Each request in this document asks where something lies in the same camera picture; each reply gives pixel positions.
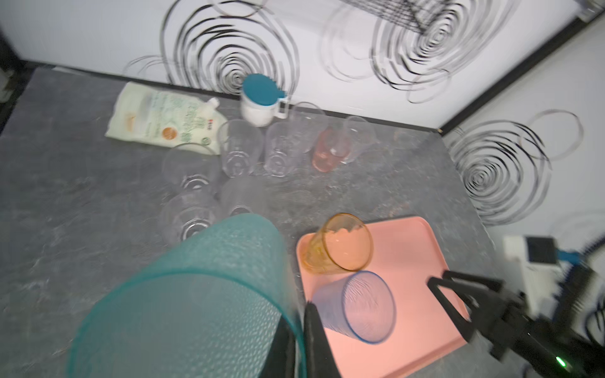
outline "gray table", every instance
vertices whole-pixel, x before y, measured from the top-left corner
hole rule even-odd
[[[160,175],[166,150],[103,136],[123,86],[38,69],[0,136],[2,377],[64,376],[91,307],[167,250],[156,222],[174,195]],[[235,100],[222,99],[219,110],[239,118]],[[314,170],[309,156],[286,178],[257,167],[288,252],[337,212],[364,221],[416,214],[431,224],[450,269],[498,276],[491,241],[439,135],[376,131],[379,145],[329,174]],[[513,370],[477,337],[414,377]]]

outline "textured teal plastic cup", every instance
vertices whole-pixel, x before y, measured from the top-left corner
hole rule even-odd
[[[256,214],[200,232],[115,289],[84,319],[70,378],[257,377],[281,316],[303,328],[284,241]]]

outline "green led indicator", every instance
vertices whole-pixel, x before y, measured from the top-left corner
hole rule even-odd
[[[558,363],[559,363],[561,366],[563,366],[563,367],[566,367],[566,366],[567,366],[567,364],[565,363],[565,361],[564,361],[564,360],[563,360],[561,357],[559,357],[559,356],[557,356],[557,362],[558,362]]]

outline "white mug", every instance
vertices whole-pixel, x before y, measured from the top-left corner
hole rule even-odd
[[[267,76],[248,75],[241,92],[241,116],[256,127],[267,126],[273,117],[285,119],[288,116],[288,100],[285,96],[284,91],[279,90],[275,82]]]

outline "orange logo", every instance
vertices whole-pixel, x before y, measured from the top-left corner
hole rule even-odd
[[[167,140],[172,140],[177,137],[177,131],[174,128],[165,128],[162,130],[162,137]]]

